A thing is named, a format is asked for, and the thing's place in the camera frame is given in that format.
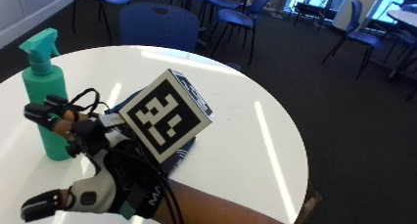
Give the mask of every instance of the table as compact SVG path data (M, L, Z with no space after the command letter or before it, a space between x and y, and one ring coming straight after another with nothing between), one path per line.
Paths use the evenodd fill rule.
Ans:
M416 31L413 32L414 34L417 33L417 14L406 11L388 11L388 15L392 17L393 20L404 22L405 24L409 25L410 30ZM393 78L397 76L397 74L406 68L406 64L414 54L414 51L417 49L417 46L414 45L409 49L406 49L402 58L393 69L388 80L392 81Z
M302 139L278 101L242 73L202 56L145 46L83 50L53 58L52 64L64 69L71 99L93 87L111 107L168 68L183 72L214 119L171 178L284 223L294 221L308 187ZM29 100L20 73L1 83L0 93L0 220L24 223L24 201L68 188L75 180L93 175L93 168L84 156L64 161L47 158L36 126L23 116ZM59 211L33 223L141 223L141 218L125 221L115 214Z

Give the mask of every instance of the apriltag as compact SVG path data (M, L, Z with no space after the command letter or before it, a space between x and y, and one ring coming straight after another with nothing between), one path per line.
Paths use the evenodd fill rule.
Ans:
M120 110L159 162L208 127L209 105L185 76L168 69Z

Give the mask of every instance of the spray nozzle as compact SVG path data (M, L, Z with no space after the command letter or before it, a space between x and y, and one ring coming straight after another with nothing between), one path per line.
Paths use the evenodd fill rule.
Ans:
M53 71L51 55L60 55L55 46L56 37L56 29L48 28L31 37L20 46L28 53L29 67L35 75L45 75Z

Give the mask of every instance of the dark carpet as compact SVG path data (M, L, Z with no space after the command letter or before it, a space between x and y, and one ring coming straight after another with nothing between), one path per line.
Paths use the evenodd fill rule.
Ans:
M79 5L77 34L71 29L68 6L0 50L1 81L28 65L19 45L48 27L59 30L61 54L108 45L95 2L80 0ZM121 7L105 8L117 45ZM193 5L193 11L198 10L200 2ZM208 40L213 24L205 26L202 40ZM414 99L404 101L413 84L402 77L388 83L388 69L373 64L356 81L365 47L354 43L342 46L322 66L322 58L340 37L330 28L317 31L309 21L293 25L292 19L280 20L264 13L252 65L246 66L249 46L241 49L242 32L234 33L229 43L221 43L213 58L242 67L280 101L298 127L310 181L324 197L306 223L416 223L417 103ZM212 43L206 48L200 46L196 53L209 57ZM381 60L386 50L385 43L374 58Z

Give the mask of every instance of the cable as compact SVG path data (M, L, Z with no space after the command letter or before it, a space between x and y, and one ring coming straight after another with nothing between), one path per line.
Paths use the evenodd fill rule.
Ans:
M184 224L184 218L183 218L183 213L181 213L179 201L177 201L177 199L176 199L176 197L175 197L175 194L173 194L173 191L172 191L172 189L171 189L171 186L169 186L168 182L167 182L164 179L160 178L160 177L165 178L165 176L163 176L163 174L161 174L160 169L157 169L157 168L156 168L151 163L148 163L143 158L140 158L140 157L137 157L137 156L135 156L135 155L131 155L131 154L125 153L124 151L120 151L120 150L117 150L117 149L108 149L108 152L113 152L113 153L117 153L117 154L120 154L120 155L124 155L125 157L131 157L131 158L136 159L136 160L137 160L141 164L144 164L151 170L153 170L155 175L156 175L156 178L157 178L160 184L163 185L163 188L168 191L169 196L171 196L171 198L172 198L172 200L173 200L175 207L176 207L176 211L177 211L177 215L179 215L179 219L180 219L180 223ZM168 205L168 208L169 208L169 206L171 206L169 199L165 199L165 201L167 201L167 205ZM171 210L172 210L172 207L169 208L169 213L171 213L172 220L173 220L173 222L175 222L173 210L172 210L172 212L171 212Z
M109 111L109 107L108 107L108 105L104 103L104 102L99 102L100 104L103 104L103 105L105 105L105 107L107 107L107 110Z
M169 215L171 215L171 219L172 219L172 223L176 224L177 223L177 220L175 218L175 213L173 213L173 209L172 209L172 203L171 203L171 200L169 200L169 197L167 196L167 193L165 193L165 190L161 189L161 194L165 198L165 202L167 202L167 206L168 206L168 210L169 210Z
M133 134L131 139L133 140L136 145L139 145L136 148L141 151L141 155L144 155L145 161L152 165L152 162L149 161L149 158L148 158L148 153L145 152L144 147L143 147L143 141L140 140L139 136ZM168 178L168 174L161 169L161 167L156 167L155 169L159 171L163 177Z
M93 102L92 102L91 105L88 105L87 107L84 107L84 108L81 109L81 111L85 111L88 108L91 108L91 110L89 110L89 116L91 116L92 113L93 113L93 111L95 111L95 109L96 109L96 107L97 107L97 105L99 105L99 103L100 103L100 93L99 93L93 88L87 89L81 94L79 94L79 95L76 96L76 98L69 102L69 104L73 105L73 104L84 97L84 95L85 95L87 93L89 93L89 92L93 92L93 93L95 93Z

